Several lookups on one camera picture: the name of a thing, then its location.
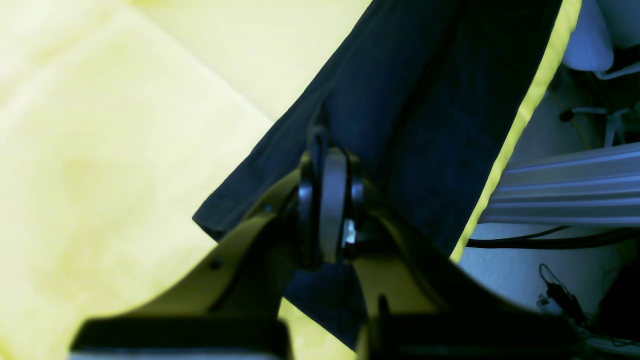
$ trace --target white surface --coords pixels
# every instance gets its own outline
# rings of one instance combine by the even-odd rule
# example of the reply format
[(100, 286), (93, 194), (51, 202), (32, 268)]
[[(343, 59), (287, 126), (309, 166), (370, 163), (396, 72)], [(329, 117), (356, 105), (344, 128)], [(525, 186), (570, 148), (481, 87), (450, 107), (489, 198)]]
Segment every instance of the white surface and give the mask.
[[(617, 343), (627, 343), (628, 340), (615, 340)], [(591, 338), (587, 340), (587, 345), (603, 352), (620, 354), (626, 356), (640, 357), (640, 345), (629, 344), (616, 346), (610, 339)]]
[[(564, 106), (589, 106), (576, 95), (563, 69), (555, 89)], [(553, 98), (544, 98), (516, 145), (511, 161), (527, 161), (545, 156), (583, 151), (585, 144), (571, 122), (558, 119), (562, 112)], [(602, 146), (602, 136), (594, 131), (587, 116), (578, 116), (593, 147)], [(478, 225), (473, 238), (505, 238), (539, 233), (555, 225)], [(573, 227), (545, 238), (564, 238), (600, 233), (608, 229)], [(556, 276), (576, 295), (583, 310), (593, 313), (618, 270), (636, 253), (635, 240), (619, 245), (580, 250), (522, 250), (467, 248), (460, 267), (488, 289), (518, 305), (537, 310), (538, 295), (546, 292), (538, 265), (546, 263)]]

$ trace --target black cloth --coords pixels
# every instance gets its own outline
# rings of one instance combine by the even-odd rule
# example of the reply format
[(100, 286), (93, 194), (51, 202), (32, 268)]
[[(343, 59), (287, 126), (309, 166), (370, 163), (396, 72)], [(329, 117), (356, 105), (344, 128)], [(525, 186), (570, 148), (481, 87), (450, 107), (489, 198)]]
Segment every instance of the black cloth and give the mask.
[[(561, 0), (374, 0), (300, 98), (193, 217), (216, 240), (296, 168), (323, 122), (397, 210), (451, 253), (538, 69)], [(285, 297), (353, 348), (351, 267), (299, 272)]]

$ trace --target white plastic part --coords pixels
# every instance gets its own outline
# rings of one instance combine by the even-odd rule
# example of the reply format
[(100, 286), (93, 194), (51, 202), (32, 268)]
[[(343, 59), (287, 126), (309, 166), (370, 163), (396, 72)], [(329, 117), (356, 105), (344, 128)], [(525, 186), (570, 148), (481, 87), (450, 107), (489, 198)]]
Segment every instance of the white plastic part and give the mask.
[(632, 111), (632, 108), (624, 108), (618, 110), (615, 113), (609, 113), (605, 108), (573, 108), (571, 109), (574, 114), (601, 114), (607, 115), (607, 130), (604, 135), (604, 146), (613, 146), (614, 137), (618, 137), (619, 143), (624, 144), (625, 141), (625, 124), (622, 121), (622, 115)]
[(606, 71), (613, 65), (613, 45), (596, 0), (582, 0), (562, 63), (579, 71)]
[(640, 72), (640, 62), (631, 64), (628, 67), (625, 67), (616, 72), (607, 73), (605, 71), (594, 71), (593, 74), (598, 79), (609, 80), (609, 79), (617, 78), (618, 76), (633, 74), (635, 72)]
[(347, 171), (347, 157), (339, 149), (329, 149), (324, 161), (318, 231), (320, 253), (328, 263), (337, 261), (338, 246), (342, 245)]
[(640, 227), (640, 143), (509, 165), (480, 222)]
[(613, 46), (625, 49), (640, 44), (640, 1), (598, 0)]

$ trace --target wire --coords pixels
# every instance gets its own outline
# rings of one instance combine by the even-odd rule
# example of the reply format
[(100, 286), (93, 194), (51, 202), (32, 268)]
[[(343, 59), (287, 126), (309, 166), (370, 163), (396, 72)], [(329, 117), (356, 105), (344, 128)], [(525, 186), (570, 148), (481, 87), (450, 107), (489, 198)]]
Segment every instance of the wire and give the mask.
[[(560, 108), (563, 111), (568, 110), (568, 108), (563, 104), (562, 101), (560, 101), (560, 99), (558, 98), (558, 96), (556, 96), (553, 91), (549, 90), (549, 95), (551, 95), (551, 97), (554, 98), (555, 102), (558, 104), (558, 106), (560, 106)], [(589, 142), (589, 138), (587, 137), (587, 134), (585, 133), (584, 129), (582, 128), (582, 126), (580, 126), (580, 124), (578, 124), (578, 122), (575, 119), (571, 119), (571, 122), (573, 123), (573, 125), (575, 126), (575, 128), (578, 130), (578, 133), (580, 133), (580, 137), (582, 137), (582, 141), (584, 142), (584, 146), (587, 148), (587, 150), (591, 150), (591, 144)]]
[(585, 340), (588, 340), (588, 339), (609, 340), (611, 341), (611, 345), (613, 347), (628, 347), (628, 346), (640, 347), (640, 342), (638, 341), (622, 340), (622, 339), (614, 338), (613, 336), (593, 334), (591, 331), (583, 327), (578, 327), (578, 331), (582, 333), (583, 338)]
[[(547, 269), (547, 272), (549, 273), (549, 275), (551, 275), (551, 278), (553, 281), (549, 281), (547, 280), (547, 278), (545, 277), (545, 274), (542, 273), (542, 269)], [(549, 268), (549, 266), (547, 266), (547, 264), (540, 264), (540, 266), (538, 267), (538, 272), (540, 273), (540, 277), (542, 278), (542, 280), (547, 284), (558, 284), (560, 286), (562, 286), (562, 289), (564, 289), (564, 292), (567, 294), (570, 294), (571, 292), (569, 291), (569, 289), (566, 288), (566, 286), (562, 283), (562, 281), (560, 281), (556, 275), (551, 271), (551, 269)]]
[(539, 238), (540, 236), (544, 236), (544, 235), (549, 235), (549, 234), (553, 234), (553, 233), (557, 233), (558, 231), (562, 231), (565, 229), (570, 228), (570, 226), (558, 226), (558, 227), (554, 227), (553, 229), (549, 229), (549, 230), (544, 230), (541, 231), (539, 233), (535, 233), (535, 234), (530, 234), (530, 235), (522, 235), (522, 236), (514, 236), (511, 238), (502, 238), (502, 239), (487, 239), (487, 240), (476, 240), (476, 239), (469, 239), (470, 241), (517, 241), (517, 240), (530, 240), (533, 238)]
[[(556, 227), (552, 230), (560, 231), (561, 229)], [(535, 237), (539, 237), (541, 235), (533, 234), (524, 237), (519, 236), (517, 238), (494, 240), (469, 239), (467, 247), (479, 249), (586, 249), (618, 243), (620, 241), (629, 240), (638, 235), (640, 235), (640, 228), (622, 227), (620, 229), (610, 230), (600, 234), (578, 236), (574, 238), (536, 239)]]

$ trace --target hole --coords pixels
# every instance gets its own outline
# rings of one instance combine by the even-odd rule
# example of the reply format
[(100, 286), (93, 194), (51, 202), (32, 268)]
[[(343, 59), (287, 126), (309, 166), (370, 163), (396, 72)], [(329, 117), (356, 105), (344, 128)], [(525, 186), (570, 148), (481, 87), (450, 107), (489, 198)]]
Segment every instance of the hole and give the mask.
[(214, 259), (213, 261), (211, 261), (211, 264), (209, 264), (209, 268), (211, 270), (218, 270), (222, 267), (223, 263), (224, 261), (221, 258)]
[(389, 301), (387, 300), (387, 297), (384, 296), (384, 294), (380, 294), (378, 296), (378, 314), (382, 316), (389, 315), (390, 313), (391, 311), (389, 310)]

